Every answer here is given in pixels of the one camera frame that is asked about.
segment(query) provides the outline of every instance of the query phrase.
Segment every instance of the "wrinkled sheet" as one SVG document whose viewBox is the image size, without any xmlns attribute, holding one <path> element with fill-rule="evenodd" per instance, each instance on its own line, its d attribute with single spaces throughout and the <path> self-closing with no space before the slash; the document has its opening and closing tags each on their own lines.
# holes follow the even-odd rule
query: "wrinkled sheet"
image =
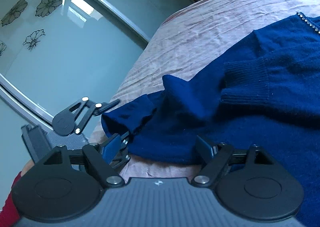
<svg viewBox="0 0 320 227">
<path fill-rule="evenodd" d="M 157 30 L 112 100 L 128 103 L 163 90 L 162 76 L 190 80 L 212 60 L 247 36 L 297 11 L 320 16 L 320 0 L 202 0 L 171 15 Z M 99 123 L 90 142 L 106 139 Z M 158 163 L 132 155 L 121 171 L 129 177 L 188 177 L 200 166 Z"/>
</svg>

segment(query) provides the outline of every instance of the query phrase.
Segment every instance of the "silver screw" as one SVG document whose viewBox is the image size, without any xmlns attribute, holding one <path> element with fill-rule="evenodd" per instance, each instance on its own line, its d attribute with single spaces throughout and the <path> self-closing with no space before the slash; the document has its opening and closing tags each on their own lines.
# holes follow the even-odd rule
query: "silver screw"
<svg viewBox="0 0 320 227">
<path fill-rule="evenodd" d="M 198 184 L 206 184 L 210 181 L 210 178 L 205 175 L 198 175 L 194 178 L 194 181 Z"/>
<path fill-rule="evenodd" d="M 121 181 L 122 181 L 122 178 L 116 175 L 113 175 L 107 178 L 107 182 L 109 184 L 120 184 Z"/>
</svg>

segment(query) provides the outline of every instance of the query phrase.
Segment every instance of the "blue sweater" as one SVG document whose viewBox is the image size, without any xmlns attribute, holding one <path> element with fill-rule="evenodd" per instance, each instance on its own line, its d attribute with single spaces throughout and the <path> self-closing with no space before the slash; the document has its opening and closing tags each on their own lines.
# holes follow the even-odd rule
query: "blue sweater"
<svg viewBox="0 0 320 227">
<path fill-rule="evenodd" d="M 130 131 L 129 151 L 195 164 L 197 134 L 236 148 L 263 146 L 304 187 L 297 218 L 320 226 L 320 17 L 299 13 L 255 30 L 185 81 L 102 116 L 110 136 Z"/>
</svg>

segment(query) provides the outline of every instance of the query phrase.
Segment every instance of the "person's arm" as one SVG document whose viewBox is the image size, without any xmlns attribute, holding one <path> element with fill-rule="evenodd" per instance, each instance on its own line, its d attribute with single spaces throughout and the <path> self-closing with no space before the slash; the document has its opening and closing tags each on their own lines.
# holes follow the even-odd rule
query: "person's arm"
<svg viewBox="0 0 320 227">
<path fill-rule="evenodd" d="M 21 172 L 16 176 L 13 181 L 12 187 L 15 183 L 34 165 L 33 161 L 30 160 L 22 169 Z M 0 227 L 11 227 L 20 219 L 20 215 L 13 204 L 11 192 L 5 201 L 4 207 L 0 212 Z"/>
</svg>

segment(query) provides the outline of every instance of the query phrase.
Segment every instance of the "floral pattern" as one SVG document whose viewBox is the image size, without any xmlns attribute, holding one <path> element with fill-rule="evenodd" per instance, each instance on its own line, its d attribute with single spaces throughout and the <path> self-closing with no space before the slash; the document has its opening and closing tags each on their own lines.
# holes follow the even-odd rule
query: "floral pattern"
<svg viewBox="0 0 320 227">
<path fill-rule="evenodd" d="M 7 45 L 0 40 L 0 56 L 5 51 L 6 48 L 7 48 Z"/>
<path fill-rule="evenodd" d="M 27 7 L 28 3 L 25 0 L 19 0 L 9 12 L 2 18 L 1 23 L 2 26 L 8 25 L 12 23 L 15 19 L 17 19 L 20 14 Z"/>
<path fill-rule="evenodd" d="M 44 34 L 44 30 L 36 30 L 34 31 L 31 35 L 29 35 L 28 37 L 26 37 L 25 42 L 23 43 L 23 45 L 28 45 L 28 50 L 33 50 L 37 44 L 40 42 L 39 38 L 41 36 L 45 36 Z"/>
<path fill-rule="evenodd" d="M 37 6 L 36 16 L 48 16 L 61 4 L 62 0 L 41 0 L 41 3 Z"/>
</svg>

